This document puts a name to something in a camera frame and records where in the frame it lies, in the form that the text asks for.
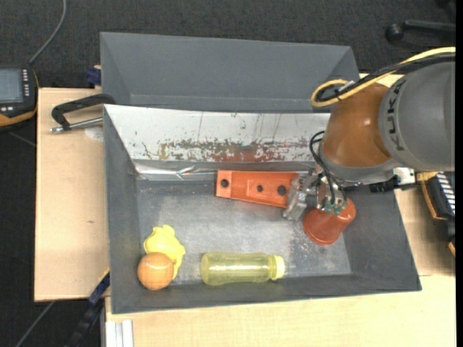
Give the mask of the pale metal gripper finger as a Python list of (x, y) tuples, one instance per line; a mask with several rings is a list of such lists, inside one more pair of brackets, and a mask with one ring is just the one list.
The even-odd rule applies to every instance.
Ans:
[(288, 196), (287, 207), (283, 209), (282, 215), (287, 220), (299, 220), (307, 208), (307, 194), (294, 192)]
[(288, 194), (287, 194), (287, 201), (288, 202), (297, 202), (299, 200), (299, 195), (301, 192), (301, 178), (296, 177), (292, 179), (291, 181), (291, 186), (289, 188)]

